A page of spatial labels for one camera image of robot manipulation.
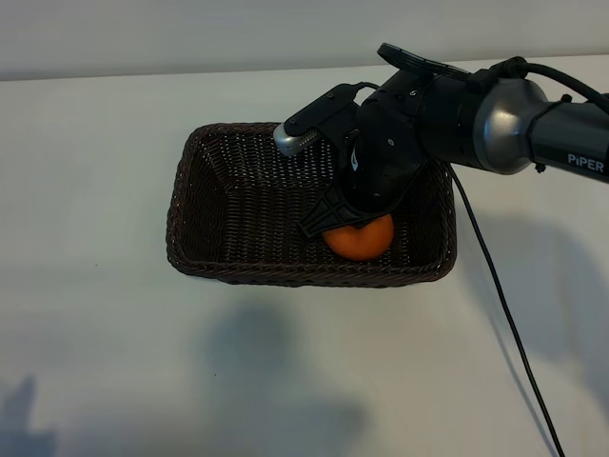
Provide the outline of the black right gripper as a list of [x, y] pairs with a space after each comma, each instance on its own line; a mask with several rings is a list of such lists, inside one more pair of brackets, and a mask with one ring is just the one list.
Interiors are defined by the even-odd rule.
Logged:
[[427, 75], [394, 75], [353, 109], [358, 135], [348, 165], [300, 220], [307, 238], [386, 214], [402, 200], [425, 161], [416, 115], [428, 82]]

